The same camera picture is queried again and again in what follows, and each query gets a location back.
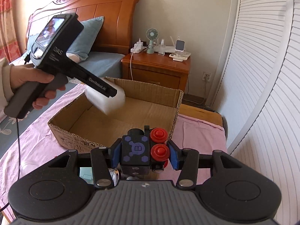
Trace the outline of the white translucent plastic container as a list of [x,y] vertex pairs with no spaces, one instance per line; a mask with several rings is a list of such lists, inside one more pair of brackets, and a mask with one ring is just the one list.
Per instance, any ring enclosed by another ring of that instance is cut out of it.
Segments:
[[84,94],[88,101],[105,115],[109,115],[124,106],[124,90],[105,78],[89,78]]

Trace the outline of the small green desk fan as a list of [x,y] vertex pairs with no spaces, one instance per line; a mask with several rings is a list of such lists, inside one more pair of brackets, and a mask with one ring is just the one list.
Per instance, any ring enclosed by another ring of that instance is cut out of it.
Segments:
[[158,38],[159,32],[155,28],[150,28],[146,31],[146,37],[149,40],[149,45],[147,47],[147,54],[154,54],[154,43]]

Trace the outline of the wooden nightstand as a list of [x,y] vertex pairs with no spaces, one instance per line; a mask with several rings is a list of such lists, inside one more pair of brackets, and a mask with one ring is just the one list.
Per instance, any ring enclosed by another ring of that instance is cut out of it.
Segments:
[[169,55],[140,52],[128,54],[122,60],[122,78],[185,91],[191,69],[191,59],[173,61]]

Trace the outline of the wooden headboard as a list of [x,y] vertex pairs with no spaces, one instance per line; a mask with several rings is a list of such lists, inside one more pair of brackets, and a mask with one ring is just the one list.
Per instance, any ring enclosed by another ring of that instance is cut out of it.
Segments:
[[128,54],[132,46],[133,15],[139,0],[53,0],[28,19],[25,39],[37,34],[56,14],[76,13],[83,22],[104,17],[92,51]]

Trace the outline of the wall power socket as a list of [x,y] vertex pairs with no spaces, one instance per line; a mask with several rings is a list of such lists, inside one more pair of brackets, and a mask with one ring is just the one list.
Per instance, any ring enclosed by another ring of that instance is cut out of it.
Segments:
[[202,80],[205,82],[210,82],[211,76],[212,76],[211,73],[204,72],[202,75]]

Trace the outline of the white remote control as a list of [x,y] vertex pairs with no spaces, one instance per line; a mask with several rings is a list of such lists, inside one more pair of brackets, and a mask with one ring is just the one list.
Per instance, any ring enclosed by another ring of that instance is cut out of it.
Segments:
[[189,52],[178,52],[176,54],[170,54],[169,57],[176,62],[184,62],[189,59],[191,53]]

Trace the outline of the brown cardboard box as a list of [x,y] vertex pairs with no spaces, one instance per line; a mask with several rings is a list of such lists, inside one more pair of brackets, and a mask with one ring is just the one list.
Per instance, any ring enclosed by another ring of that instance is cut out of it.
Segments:
[[48,125],[58,143],[66,149],[88,153],[100,146],[110,147],[132,128],[163,128],[171,138],[183,91],[151,83],[109,78],[126,95],[123,107],[105,115],[85,94],[62,108]]

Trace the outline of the white louvered closet door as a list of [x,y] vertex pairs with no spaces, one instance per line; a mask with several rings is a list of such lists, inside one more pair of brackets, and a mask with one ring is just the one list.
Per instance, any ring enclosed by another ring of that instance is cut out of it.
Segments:
[[276,221],[299,222],[299,0],[238,0],[211,105],[228,153],[280,188]]

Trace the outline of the white power strip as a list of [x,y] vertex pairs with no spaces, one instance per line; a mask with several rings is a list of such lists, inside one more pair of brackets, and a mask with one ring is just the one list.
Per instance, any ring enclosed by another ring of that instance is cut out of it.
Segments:
[[141,39],[139,39],[134,46],[131,48],[131,53],[140,53],[143,50],[146,49],[146,46],[144,46],[144,43],[142,42]]

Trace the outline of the silver tape measure gadget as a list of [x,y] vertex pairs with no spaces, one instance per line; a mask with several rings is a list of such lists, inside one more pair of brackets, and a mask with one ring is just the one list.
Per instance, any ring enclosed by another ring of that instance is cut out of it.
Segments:
[[114,186],[117,186],[117,184],[119,183],[119,181],[122,179],[122,172],[120,169],[115,168],[115,169],[111,169],[109,168],[109,173],[111,175],[112,181]]

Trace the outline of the black toy train car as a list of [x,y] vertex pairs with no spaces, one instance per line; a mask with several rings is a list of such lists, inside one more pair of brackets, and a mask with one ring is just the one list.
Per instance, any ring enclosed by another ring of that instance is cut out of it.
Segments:
[[146,125],[143,130],[130,129],[121,141],[121,171],[129,176],[163,172],[170,157],[167,140],[168,132],[163,128]]

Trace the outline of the small clock display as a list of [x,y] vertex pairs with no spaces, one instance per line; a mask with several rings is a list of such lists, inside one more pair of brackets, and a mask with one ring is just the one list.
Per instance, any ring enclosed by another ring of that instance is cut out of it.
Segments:
[[175,43],[175,51],[183,52],[185,49],[185,41],[181,40],[180,37],[177,37]]

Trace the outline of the orange patterned curtain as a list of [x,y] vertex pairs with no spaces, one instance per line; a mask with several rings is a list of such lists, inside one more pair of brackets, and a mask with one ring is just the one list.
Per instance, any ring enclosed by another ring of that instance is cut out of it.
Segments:
[[14,26],[13,0],[1,0],[1,59],[12,62],[21,56]]

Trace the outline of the blue pillow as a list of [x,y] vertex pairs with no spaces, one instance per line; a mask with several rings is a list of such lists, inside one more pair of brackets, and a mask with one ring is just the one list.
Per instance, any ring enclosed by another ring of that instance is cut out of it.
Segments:
[[80,63],[88,58],[103,23],[103,16],[78,22],[76,14],[55,15],[42,30],[29,36],[23,58],[30,57],[35,66],[41,66],[46,58]]

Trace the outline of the clear spray bottle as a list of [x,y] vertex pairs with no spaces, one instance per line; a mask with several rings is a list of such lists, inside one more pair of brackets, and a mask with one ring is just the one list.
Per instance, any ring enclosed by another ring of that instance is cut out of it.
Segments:
[[159,55],[165,55],[165,44],[164,44],[164,39],[161,40],[161,43],[159,44],[159,50],[158,54]]

